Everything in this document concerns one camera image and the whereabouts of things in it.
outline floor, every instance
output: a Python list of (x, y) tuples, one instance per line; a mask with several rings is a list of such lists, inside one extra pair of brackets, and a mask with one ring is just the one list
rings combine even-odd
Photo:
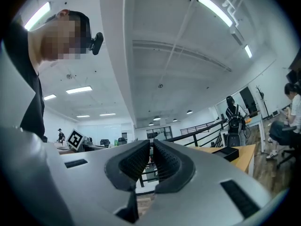
[[(258, 127), (250, 128), (250, 137), (246, 140), (247, 145), (256, 144), (255, 158), (254, 158), (254, 173), (253, 177), (259, 181), (271, 195), (275, 197), (279, 192), (286, 189), (289, 186), (290, 179), (292, 177), (291, 165), (294, 159), (285, 162), (281, 165), (280, 169), (277, 169), (277, 163), (282, 160), (281, 151), (289, 149), (288, 146), (278, 146), (278, 156), (270, 161), (266, 160), (266, 156), (272, 150), (272, 144), (268, 143), (269, 138), (269, 124), (275, 120), (284, 120), (283, 115), (278, 115), (271, 119), (263, 121), (263, 127), (266, 137), (266, 149), (264, 153), (261, 153), (261, 139)], [(138, 212), (139, 215), (143, 215), (150, 207), (154, 200), (154, 194), (147, 194), (137, 196)]]

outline backpack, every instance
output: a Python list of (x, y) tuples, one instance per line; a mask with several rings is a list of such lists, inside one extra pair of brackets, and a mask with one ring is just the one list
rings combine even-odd
[(238, 112), (239, 105), (236, 105), (235, 114), (232, 113), (232, 111), (227, 108), (227, 112), (229, 113), (228, 116), (228, 133), (230, 134), (239, 134), (242, 126), (242, 117)]

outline person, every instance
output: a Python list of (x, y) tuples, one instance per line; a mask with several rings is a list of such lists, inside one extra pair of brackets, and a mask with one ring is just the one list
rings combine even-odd
[(247, 114), (246, 112), (243, 110), (243, 108), (241, 108), (241, 106), (235, 104), (235, 101), (233, 99), (232, 96), (228, 96), (226, 98), (226, 101), (227, 101), (227, 105), (228, 105), (228, 108), (226, 110), (226, 116), (230, 117), (230, 112), (231, 111), (233, 114), (236, 113), (236, 108), (238, 106), (238, 114), (239, 116), (241, 116), (241, 123), (242, 123), (242, 126), (241, 126), (241, 130), (239, 132), (239, 137), (240, 137), (240, 146), (243, 146), (243, 145), (246, 145), (246, 136), (245, 136), (245, 133), (244, 133), (244, 130), (246, 129), (246, 124), (245, 124), (245, 121), (244, 121), (244, 118), (247, 117)]
[[(291, 106), (285, 109), (287, 116), (287, 123), (281, 121), (274, 121), (271, 124), (269, 130), (268, 142), (273, 144), (273, 150), (266, 157), (267, 160), (270, 160), (278, 155), (277, 144), (281, 145), (290, 145), (292, 133), (300, 133), (301, 129), (301, 90), (300, 87), (296, 84), (287, 83), (284, 87), (284, 93), (292, 101)], [(296, 129), (293, 132), (282, 131), (285, 127), (296, 126)]]
[(66, 139), (64, 133), (62, 132), (62, 129), (58, 129), (59, 131), (59, 134), (58, 134), (58, 143), (62, 143), (63, 144), (63, 141)]
[(4, 37), (5, 48), (18, 72), (35, 92), (21, 128), (35, 133), (41, 139), (44, 136), (45, 106), (39, 80), (42, 62), (86, 53), (90, 43), (89, 18), (76, 11), (64, 9), (33, 31), (25, 30), (17, 22), (11, 24)]

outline sneaker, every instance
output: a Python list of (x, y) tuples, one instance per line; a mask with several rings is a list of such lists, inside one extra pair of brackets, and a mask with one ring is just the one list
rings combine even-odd
[(266, 157), (266, 159), (267, 160), (271, 160), (271, 159), (273, 159), (275, 156), (277, 156), (278, 155), (278, 153), (277, 153), (277, 151), (276, 150), (273, 150), (267, 157)]

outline black box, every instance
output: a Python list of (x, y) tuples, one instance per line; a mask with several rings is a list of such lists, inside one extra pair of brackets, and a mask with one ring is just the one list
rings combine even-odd
[(224, 147), (221, 150), (218, 150), (212, 154), (221, 156), (228, 161), (233, 161), (239, 157), (238, 149), (233, 148), (233, 147), (228, 147), (228, 146)]

